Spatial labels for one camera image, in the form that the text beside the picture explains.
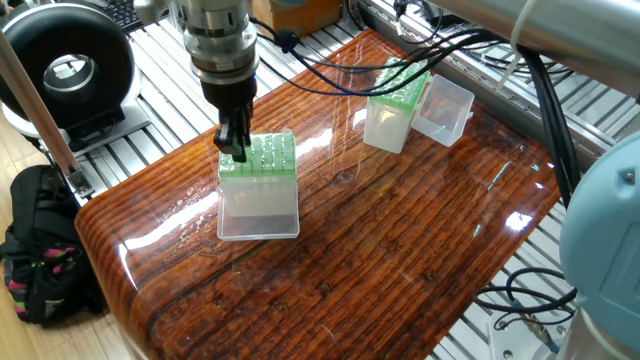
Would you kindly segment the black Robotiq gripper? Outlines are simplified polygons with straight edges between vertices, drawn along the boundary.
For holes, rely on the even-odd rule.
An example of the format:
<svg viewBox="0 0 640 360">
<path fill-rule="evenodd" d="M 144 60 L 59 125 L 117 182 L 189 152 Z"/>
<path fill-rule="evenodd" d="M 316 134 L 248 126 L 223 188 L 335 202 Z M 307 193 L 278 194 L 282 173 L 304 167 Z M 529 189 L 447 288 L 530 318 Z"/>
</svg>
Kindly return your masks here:
<svg viewBox="0 0 640 360">
<path fill-rule="evenodd" d="M 224 85 L 202 81 L 201 88 L 205 99 L 218 111 L 220 127 L 216 130 L 216 146 L 222 153 L 237 155 L 237 162 L 245 163 L 247 148 L 251 146 L 250 121 L 257 94 L 255 76 Z M 238 140 L 234 122 L 238 123 Z"/>
</svg>

